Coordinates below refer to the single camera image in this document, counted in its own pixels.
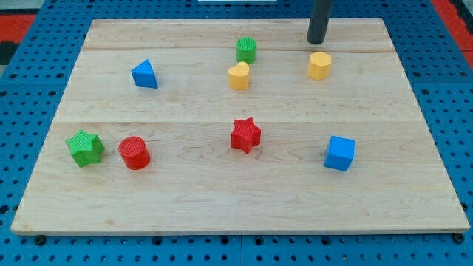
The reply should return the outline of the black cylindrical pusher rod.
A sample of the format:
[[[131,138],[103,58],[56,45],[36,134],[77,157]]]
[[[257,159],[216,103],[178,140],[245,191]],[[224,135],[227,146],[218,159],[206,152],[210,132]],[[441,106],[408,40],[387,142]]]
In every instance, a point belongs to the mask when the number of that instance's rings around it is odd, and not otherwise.
[[[332,7],[333,0],[314,1],[307,29],[307,41],[310,44],[322,44],[324,42]]]

